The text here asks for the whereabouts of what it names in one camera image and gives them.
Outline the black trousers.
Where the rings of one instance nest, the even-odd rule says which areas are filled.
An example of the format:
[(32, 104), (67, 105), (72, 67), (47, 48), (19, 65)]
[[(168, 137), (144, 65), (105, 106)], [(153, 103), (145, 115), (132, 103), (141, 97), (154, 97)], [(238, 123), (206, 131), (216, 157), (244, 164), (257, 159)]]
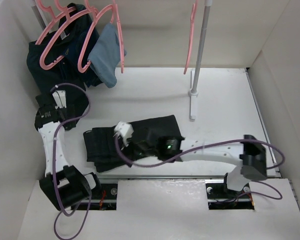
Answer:
[[(135, 130), (159, 130), (160, 137), (157, 143), (157, 157), (159, 160), (168, 160), (181, 153), (175, 146), (168, 148), (168, 141), (182, 139), (177, 119), (174, 115), (155, 117), (132, 121), (130, 124)], [(98, 173), (104, 173), (121, 166), (132, 167), (132, 164), (124, 162), (115, 146), (114, 127), (94, 127), (83, 133), (86, 148), (87, 161), (94, 164)], [(123, 147), (122, 139), (118, 140)]]

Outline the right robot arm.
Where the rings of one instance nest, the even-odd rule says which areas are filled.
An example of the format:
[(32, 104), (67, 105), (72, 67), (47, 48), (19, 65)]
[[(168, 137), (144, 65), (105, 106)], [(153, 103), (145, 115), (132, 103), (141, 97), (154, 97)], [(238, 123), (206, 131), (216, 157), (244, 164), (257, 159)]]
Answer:
[(160, 162), (140, 164), (141, 168), (155, 168), (176, 160), (181, 162), (207, 161), (225, 163), (234, 166), (224, 175), (221, 191), (227, 197), (241, 192), (250, 182), (267, 179), (267, 154), (264, 142), (253, 135), (244, 135), (242, 139), (233, 139), (219, 143), (204, 144), (182, 136), (163, 136), (146, 142), (135, 142), (132, 134), (116, 132), (115, 149), (119, 157), (129, 165), (135, 162), (124, 155), (123, 150), (132, 146), (145, 157), (156, 157)]

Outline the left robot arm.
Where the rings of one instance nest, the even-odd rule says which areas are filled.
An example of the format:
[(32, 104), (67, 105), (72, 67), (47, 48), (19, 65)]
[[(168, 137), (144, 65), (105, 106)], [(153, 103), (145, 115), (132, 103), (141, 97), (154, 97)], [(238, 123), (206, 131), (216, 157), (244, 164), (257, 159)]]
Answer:
[(65, 151), (65, 130), (76, 123), (64, 121), (75, 116), (74, 106), (66, 103), (66, 91), (38, 95), (39, 109), (35, 116), (34, 127), (40, 133), (45, 152), (45, 173), (39, 181), (43, 193), (57, 210), (72, 207), (79, 202), (101, 195), (102, 186), (93, 172), (83, 175), (67, 161)]

